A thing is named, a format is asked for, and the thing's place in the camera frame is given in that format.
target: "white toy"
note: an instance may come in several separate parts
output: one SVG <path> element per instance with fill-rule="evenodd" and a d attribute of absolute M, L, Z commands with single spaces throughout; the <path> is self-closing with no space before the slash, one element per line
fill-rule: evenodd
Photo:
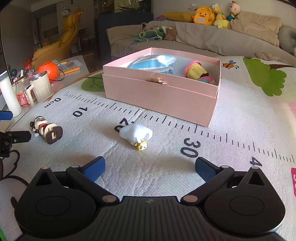
<path fill-rule="evenodd" d="M 37 116 L 34 121 L 30 123 L 32 131 L 35 136 L 43 136 L 48 144 L 53 144 L 63 136 L 63 129 L 54 123 L 49 123 L 43 116 Z"/>
<path fill-rule="evenodd" d="M 152 134 L 152 130 L 138 123 L 129 124 L 119 131 L 119 136 L 126 139 L 131 145 L 137 146 L 138 150 L 147 148 L 147 141 L 152 137 Z"/>

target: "orange box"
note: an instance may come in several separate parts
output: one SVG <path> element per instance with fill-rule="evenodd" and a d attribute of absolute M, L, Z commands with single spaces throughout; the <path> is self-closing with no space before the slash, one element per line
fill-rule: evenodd
<path fill-rule="evenodd" d="M 127 68 L 146 55 L 164 54 L 177 58 L 172 65 L 175 75 Z M 183 77 L 185 67 L 197 60 L 217 85 Z M 202 126 L 209 126 L 219 96 L 221 61 L 177 50 L 148 48 L 103 66 L 106 97 L 160 112 Z M 146 81 L 160 78 L 167 85 Z"/>

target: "yellow armchair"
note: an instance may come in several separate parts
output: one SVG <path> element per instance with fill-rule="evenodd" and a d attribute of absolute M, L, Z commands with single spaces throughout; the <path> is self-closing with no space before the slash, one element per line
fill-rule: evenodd
<path fill-rule="evenodd" d="M 61 61 L 69 57 L 72 45 L 77 38 L 79 24 L 80 15 L 71 14 L 68 16 L 63 24 L 65 33 L 61 36 L 60 41 L 38 49 L 34 53 L 31 63 L 34 70 L 37 70 L 39 66 L 48 61 L 52 61 L 54 59 Z"/>

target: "printed bee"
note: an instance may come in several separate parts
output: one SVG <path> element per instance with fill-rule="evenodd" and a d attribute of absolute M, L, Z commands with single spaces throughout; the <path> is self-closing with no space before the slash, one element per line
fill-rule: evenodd
<path fill-rule="evenodd" d="M 233 60 L 230 60 L 229 63 L 225 63 L 225 64 L 223 64 L 222 66 L 223 66 L 224 68 L 228 68 L 228 69 L 231 69 L 231 68 L 233 68 L 233 67 L 235 67 L 235 69 L 238 69 L 239 66 L 237 66 L 237 65 L 235 65 L 235 64 L 236 64 L 236 62 L 234 62 Z"/>

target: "play mat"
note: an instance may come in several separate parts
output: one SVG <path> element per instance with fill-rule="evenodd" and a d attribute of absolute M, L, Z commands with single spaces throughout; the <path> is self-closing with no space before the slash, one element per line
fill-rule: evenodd
<path fill-rule="evenodd" d="M 0 227 L 6 239 L 21 235 L 14 206 L 42 166 L 63 171 L 103 156 L 106 170 L 96 183 L 120 199 L 180 199 L 204 183 L 194 168 L 202 156 L 236 171 L 259 166 L 286 207 L 278 234 L 296 240 L 296 69 L 256 58 L 221 60 L 220 96 L 209 128 L 107 99 L 102 72 L 59 90 L 30 110 L 12 131 L 30 130 L 30 122 L 41 115 L 60 125 L 64 135 L 52 145 L 32 136 L 29 143 L 14 144 L 10 157 L 1 160 Z M 192 111 L 199 104 L 188 103 Z M 120 128 L 134 122 L 153 130 L 144 151 L 119 137 Z"/>

